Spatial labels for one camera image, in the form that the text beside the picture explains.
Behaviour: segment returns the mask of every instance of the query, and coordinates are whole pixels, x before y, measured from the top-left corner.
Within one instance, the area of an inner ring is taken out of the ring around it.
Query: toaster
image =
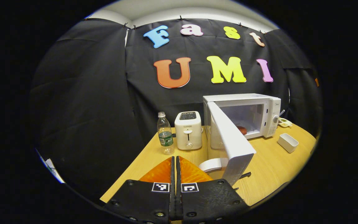
[[[200,114],[197,111],[180,112],[175,119],[178,149],[199,149],[203,146]]]

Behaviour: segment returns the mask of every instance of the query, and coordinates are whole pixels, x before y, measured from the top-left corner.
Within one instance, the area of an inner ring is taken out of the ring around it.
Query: blue letter
[[[168,27],[162,25],[162,26],[159,26],[153,30],[148,31],[143,36],[150,38],[150,40],[152,40],[154,43],[154,48],[158,48],[158,47],[161,47],[162,45],[169,42],[168,38],[162,38],[163,36],[168,37],[167,31],[165,31],[166,29],[168,29]]]

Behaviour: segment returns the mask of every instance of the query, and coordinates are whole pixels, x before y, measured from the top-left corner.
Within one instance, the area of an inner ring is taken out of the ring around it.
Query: table surface
[[[299,142],[294,152],[288,153],[277,141],[280,134],[287,133]],[[126,180],[139,180],[153,167],[171,156],[182,156],[195,165],[200,165],[208,159],[207,139],[203,132],[203,147],[195,150],[180,150],[174,140],[175,152],[172,155],[165,155],[160,151],[160,142],[157,133],[105,192],[100,200],[107,203],[118,191]],[[285,182],[291,181],[303,168],[311,155],[316,139],[307,131],[293,124],[291,127],[277,127],[274,136],[269,138],[257,137],[248,140],[255,151],[250,164],[244,173],[251,172],[250,177],[237,181],[233,188],[239,188],[236,192],[251,206],[275,191]]]

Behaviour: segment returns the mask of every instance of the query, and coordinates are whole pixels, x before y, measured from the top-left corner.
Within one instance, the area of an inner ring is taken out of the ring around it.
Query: small white tray
[[[291,153],[298,146],[299,142],[291,137],[289,134],[284,133],[280,135],[277,143],[280,144],[288,153]]]

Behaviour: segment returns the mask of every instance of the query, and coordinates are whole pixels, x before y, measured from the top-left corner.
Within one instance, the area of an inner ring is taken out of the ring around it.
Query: orange letter
[[[157,80],[158,83],[165,88],[179,88],[186,85],[190,80],[189,57],[181,57],[176,59],[176,62],[180,64],[180,70],[182,76],[179,79],[172,79],[169,74],[169,65],[171,60],[160,60],[154,63],[157,68]]]
[[[250,35],[254,38],[255,42],[259,44],[259,46],[264,47],[264,43],[260,42],[260,37],[255,33],[250,33]]]

